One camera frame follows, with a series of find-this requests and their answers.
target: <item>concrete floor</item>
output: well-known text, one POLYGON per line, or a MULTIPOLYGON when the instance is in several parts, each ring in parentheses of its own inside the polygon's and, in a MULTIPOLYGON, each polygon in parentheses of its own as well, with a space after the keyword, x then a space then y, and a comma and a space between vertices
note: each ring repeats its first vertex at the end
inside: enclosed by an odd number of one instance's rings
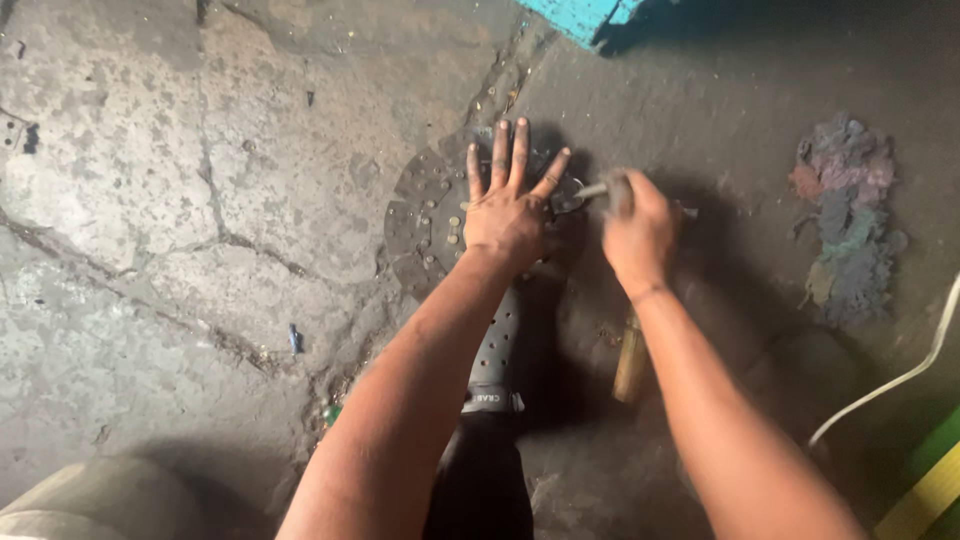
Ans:
MULTIPOLYGON (((0 504, 134 451, 282 512, 325 405, 416 307, 382 247, 396 175, 516 87, 507 117, 564 138, 578 175, 629 164, 696 200, 679 290, 745 378, 813 320, 795 306, 819 246, 785 240, 811 210, 786 183, 798 140, 838 110, 893 135, 891 208, 912 243, 892 317, 837 336, 862 387, 918 362, 960 268, 960 10, 714 4, 652 4, 644 38, 605 60, 507 0, 212 2, 202 24, 192 0, 3 2, 0 504)), ((589 414, 521 442, 538 536, 708 536, 655 385, 638 411, 604 399, 625 306, 595 213, 555 291, 548 377, 589 414)), ((960 401, 957 348, 828 438, 824 466, 868 523, 900 489, 889 471, 960 401)))

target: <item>hand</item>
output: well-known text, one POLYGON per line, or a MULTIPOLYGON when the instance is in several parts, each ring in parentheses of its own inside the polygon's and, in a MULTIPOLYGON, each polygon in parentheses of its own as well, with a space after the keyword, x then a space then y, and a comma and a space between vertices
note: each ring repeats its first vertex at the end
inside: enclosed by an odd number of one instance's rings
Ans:
POLYGON ((493 163, 490 189, 484 192, 480 180, 477 145, 467 151, 470 205, 464 237, 467 253, 482 253, 504 264, 511 277, 525 271, 543 254, 543 206, 557 186, 570 159, 563 148, 550 163, 546 174, 529 192, 523 191, 523 174, 530 149, 530 127, 526 118, 516 122, 513 163, 508 164, 510 122, 502 120, 493 136, 493 163))
POLYGON ((626 175, 633 189, 633 213, 629 204, 611 208, 604 227, 603 252, 633 300, 655 287, 666 287, 681 213, 640 171, 619 172, 626 175))

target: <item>electrical wire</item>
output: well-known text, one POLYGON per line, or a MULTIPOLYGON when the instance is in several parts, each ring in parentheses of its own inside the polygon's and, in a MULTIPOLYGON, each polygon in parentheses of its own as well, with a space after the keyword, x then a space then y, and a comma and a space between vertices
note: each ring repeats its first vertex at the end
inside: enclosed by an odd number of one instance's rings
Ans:
POLYGON ((880 386, 880 388, 847 405, 840 410, 840 412, 831 416, 829 420, 824 422, 824 424, 820 426, 815 433, 813 433, 813 436, 810 437, 810 440, 806 443, 806 447, 812 450, 813 447, 817 445, 817 442, 820 441, 820 438, 824 436, 824 433, 826 433, 827 430, 829 430, 841 418, 847 416, 880 394, 883 394, 894 387, 899 386, 904 382, 913 379, 914 377, 917 377, 919 374, 926 371, 928 367, 933 365, 933 361, 937 359, 937 355, 940 354, 940 349, 944 346, 944 338, 947 337, 947 330, 950 328, 950 320, 953 318, 953 312, 956 309, 958 300, 960 300, 960 274, 957 274, 957 277, 953 279, 953 287, 950 289, 950 293, 947 296, 947 304, 944 306, 943 314, 940 315, 940 324, 937 325, 937 331, 933 334, 933 344, 930 346, 930 352, 927 353, 924 361, 920 362, 920 365, 917 367, 911 369, 896 379, 887 382, 886 384, 880 386))

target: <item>yellow stripe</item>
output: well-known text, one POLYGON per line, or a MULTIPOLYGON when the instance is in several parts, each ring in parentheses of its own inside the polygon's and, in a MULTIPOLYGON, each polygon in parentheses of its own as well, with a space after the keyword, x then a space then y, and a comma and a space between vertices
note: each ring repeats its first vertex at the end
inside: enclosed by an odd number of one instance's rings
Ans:
POLYGON ((876 526, 878 540, 917 540, 960 498, 960 442, 876 526))

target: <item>black pants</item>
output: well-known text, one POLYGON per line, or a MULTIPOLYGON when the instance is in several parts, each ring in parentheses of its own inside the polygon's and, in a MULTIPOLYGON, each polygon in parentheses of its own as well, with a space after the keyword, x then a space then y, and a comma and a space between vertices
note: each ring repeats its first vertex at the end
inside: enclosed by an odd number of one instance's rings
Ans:
POLYGON ((510 416, 461 415, 437 469, 423 538, 533 537, 533 512, 510 416))

